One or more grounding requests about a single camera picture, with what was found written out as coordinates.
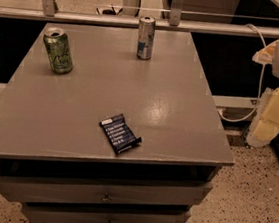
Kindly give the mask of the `green soda can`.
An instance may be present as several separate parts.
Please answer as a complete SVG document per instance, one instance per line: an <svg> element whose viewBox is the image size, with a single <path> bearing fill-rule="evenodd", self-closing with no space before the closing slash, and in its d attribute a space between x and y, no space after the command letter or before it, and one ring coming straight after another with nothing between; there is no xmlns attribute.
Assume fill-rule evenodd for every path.
<svg viewBox="0 0 279 223"><path fill-rule="evenodd" d="M73 70L68 35L62 28L49 27L43 35L44 45L55 74L65 74Z"/></svg>

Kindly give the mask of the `metal railing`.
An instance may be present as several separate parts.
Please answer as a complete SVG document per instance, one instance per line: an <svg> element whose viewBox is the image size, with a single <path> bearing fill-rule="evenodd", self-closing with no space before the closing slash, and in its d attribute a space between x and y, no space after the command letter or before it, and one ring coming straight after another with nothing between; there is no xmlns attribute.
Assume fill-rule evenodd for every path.
<svg viewBox="0 0 279 223"><path fill-rule="evenodd" d="M197 33L279 38L279 0L0 0L0 16Z"/></svg>

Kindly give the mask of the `grey drawer cabinet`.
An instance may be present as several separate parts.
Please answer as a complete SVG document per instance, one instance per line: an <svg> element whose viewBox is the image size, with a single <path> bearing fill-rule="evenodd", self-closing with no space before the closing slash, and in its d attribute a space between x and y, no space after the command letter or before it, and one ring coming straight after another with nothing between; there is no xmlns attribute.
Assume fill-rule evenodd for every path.
<svg viewBox="0 0 279 223"><path fill-rule="evenodd" d="M34 223L181 223L233 163L193 39L70 25L74 68L55 75L36 41L0 94L0 193ZM142 138L116 154L99 122Z"/></svg>

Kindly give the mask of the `dark blue snack packet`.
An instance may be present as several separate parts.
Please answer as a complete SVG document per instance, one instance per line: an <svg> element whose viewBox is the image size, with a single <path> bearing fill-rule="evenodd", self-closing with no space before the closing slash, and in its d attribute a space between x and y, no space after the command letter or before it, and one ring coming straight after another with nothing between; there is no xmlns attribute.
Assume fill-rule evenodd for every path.
<svg viewBox="0 0 279 223"><path fill-rule="evenodd" d="M123 153L142 143L142 138L136 137L125 120L124 115L120 113L99 122L116 154Z"/></svg>

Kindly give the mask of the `silver blue redbull can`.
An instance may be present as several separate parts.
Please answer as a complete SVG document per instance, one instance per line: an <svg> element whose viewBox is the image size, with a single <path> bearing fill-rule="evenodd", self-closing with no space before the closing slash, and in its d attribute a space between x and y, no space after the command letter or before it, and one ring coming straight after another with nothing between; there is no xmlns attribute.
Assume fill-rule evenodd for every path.
<svg viewBox="0 0 279 223"><path fill-rule="evenodd" d="M152 16L142 16L139 19L138 49L139 59L147 60L152 56L156 20Z"/></svg>

